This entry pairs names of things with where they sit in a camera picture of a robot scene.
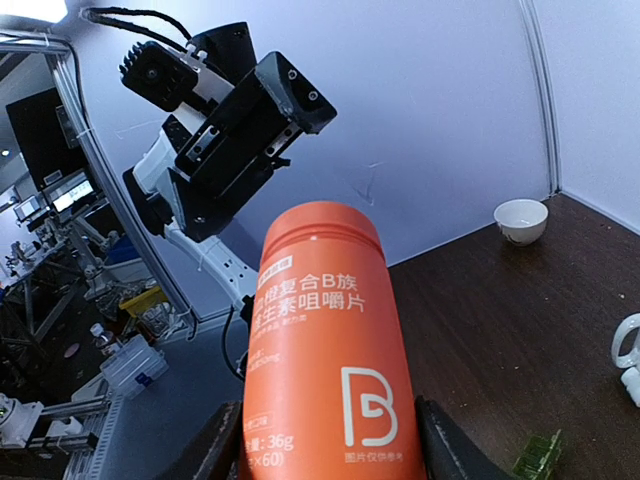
white handle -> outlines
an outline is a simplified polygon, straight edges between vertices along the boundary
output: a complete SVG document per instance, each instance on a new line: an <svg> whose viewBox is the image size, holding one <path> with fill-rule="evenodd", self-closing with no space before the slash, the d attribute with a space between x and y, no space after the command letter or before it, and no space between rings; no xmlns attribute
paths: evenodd
<svg viewBox="0 0 640 480"><path fill-rule="evenodd" d="M622 347L622 342L629 332L636 328L640 328L640 313L635 313L625 318L613 337L613 344L611 345L611 359L613 360L613 363L620 368L629 368L640 363L640 332L636 335L631 351L627 355L620 356L620 347Z"/></svg>

white bowl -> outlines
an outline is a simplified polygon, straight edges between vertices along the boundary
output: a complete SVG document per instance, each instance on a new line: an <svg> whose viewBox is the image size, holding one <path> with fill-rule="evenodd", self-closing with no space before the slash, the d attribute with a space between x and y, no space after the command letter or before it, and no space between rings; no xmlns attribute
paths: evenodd
<svg viewBox="0 0 640 480"><path fill-rule="evenodd" d="M547 207L525 198L505 202L493 212L502 235L519 247L530 245L542 236L548 217Z"/></svg>

wire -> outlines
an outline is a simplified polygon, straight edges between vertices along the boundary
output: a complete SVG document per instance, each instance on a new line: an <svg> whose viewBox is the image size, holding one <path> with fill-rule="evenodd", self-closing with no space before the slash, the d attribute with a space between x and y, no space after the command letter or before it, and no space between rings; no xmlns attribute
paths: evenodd
<svg viewBox="0 0 640 480"><path fill-rule="evenodd" d="M149 30L146 27L141 27L140 25L136 25L135 23L125 22L122 20L117 20L115 18L103 17L97 13L92 12L91 10L83 10L82 16L86 20L91 23L96 23L98 25L105 25L107 27L119 28L121 30L127 30L129 32L137 33L140 35L144 35L149 38L153 38L154 40L158 40L159 42L164 43L165 45L170 46L174 50L178 52L185 53L187 49L180 45L177 42L174 42L170 38L165 37L164 35L160 35L152 30Z"/></svg>
<svg viewBox="0 0 640 480"><path fill-rule="evenodd" d="M189 33L189 30L187 30L184 27L184 25L182 25L175 18L170 17L169 15L166 15L164 13L157 12L155 10L131 10L123 7L108 7L108 8L94 7L94 8L88 8L87 10L93 13L97 13L98 15L128 15L132 17L156 17L161 20L164 20L165 22L170 23L180 31L180 33L184 36L184 38L186 38L187 40L191 40L191 34Z"/></svg>
<svg viewBox="0 0 640 480"><path fill-rule="evenodd" d="M76 74L76 90L78 90L78 99L80 100L80 110L82 111L82 117L84 118L84 122L87 124L87 128L91 130L91 123L89 122L89 113L87 111L87 103L84 99L84 90L82 89L82 76L80 75L80 58L78 57L78 52L76 48L71 44L71 42L62 41L61 43L65 44L71 50L71 56L73 57L73 66Z"/></svg>
<svg viewBox="0 0 640 480"><path fill-rule="evenodd" d="M224 357L224 363L227 364L231 373L233 373L237 378L244 382L244 377L240 375L233 365L231 364L231 360L229 360L229 352L227 352L227 334L229 333L229 325L231 325L231 319L233 318L233 313L235 312L233 305L231 305L231 310L229 310L229 316L227 317L227 321L224 323L224 329L222 330L222 356Z"/></svg>

white object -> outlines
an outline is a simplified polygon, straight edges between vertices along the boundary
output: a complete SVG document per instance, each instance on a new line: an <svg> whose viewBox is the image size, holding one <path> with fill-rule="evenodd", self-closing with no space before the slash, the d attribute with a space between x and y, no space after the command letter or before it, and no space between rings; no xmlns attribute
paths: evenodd
<svg viewBox="0 0 640 480"><path fill-rule="evenodd" d="M0 14L58 23L67 15L65 0L0 0Z"/></svg>
<svg viewBox="0 0 640 480"><path fill-rule="evenodd" d="M100 335L104 333L104 327L99 323L95 323L91 326L89 331L91 332L91 335L98 338Z"/></svg>
<svg viewBox="0 0 640 480"><path fill-rule="evenodd" d="M151 348L141 335L133 337L100 365L109 386L127 398L140 394L168 368L164 355Z"/></svg>
<svg viewBox="0 0 640 480"><path fill-rule="evenodd" d="M40 402L23 405L0 393L0 447L24 448L43 409Z"/></svg>
<svg viewBox="0 0 640 480"><path fill-rule="evenodd" d="M635 313L625 318L618 326L611 344L611 359L613 363L619 368L627 369L620 377L620 380L627 387L627 392L629 392L629 396L633 403L636 404L636 407L640 407L640 371L637 368L638 363L640 363L640 334L636 333L636 338L629 353L620 355L620 349L627 335L638 328L640 328L640 313Z"/></svg>
<svg viewBox="0 0 640 480"><path fill-rule="evenodd" d="M542 236L548 217L549 210L541 202L525 198L505 202L493 212L502 235L519 247Z"/></svg>
<svg viewBox="0 0 640 480"><path fill-rule="evenodd" d="M635 313L627 318L618 326L616 334L613 336L611 344L611 359L616 367L629 368L634 367L640 362L640 334L636 334L631 351L626 355L620 355L622 342L633 330L640 328L640 313Z"/></svg>
<svg viewBox="0 0 640 480"><path fill-rule="evenodd" d="M636 407L640 407L640 372L636 367L629 368L620 377L622 383L627 387L627 392Z"/></svg>
<svg viewBox="0 0 640 480"><path fill-rule="evenodd" d="M47 437L64 437L67 435L80 435L82 433L82 424L75 417L69 417L65 422L63 420L54 420L51 422Z"/></svg>

dark wooden surface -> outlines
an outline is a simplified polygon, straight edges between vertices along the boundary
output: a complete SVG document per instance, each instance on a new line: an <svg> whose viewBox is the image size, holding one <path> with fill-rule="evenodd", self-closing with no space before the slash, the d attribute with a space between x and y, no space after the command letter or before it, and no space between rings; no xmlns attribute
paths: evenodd
<svg viewBox="0 0 640 480"><path fill-rule="evenodd" d="M640 237L563 196L526 248L487 227L391 269L415 394L510 471L564 431L559 479L640 476L640 409L610 360L640 311Z"/></svg>

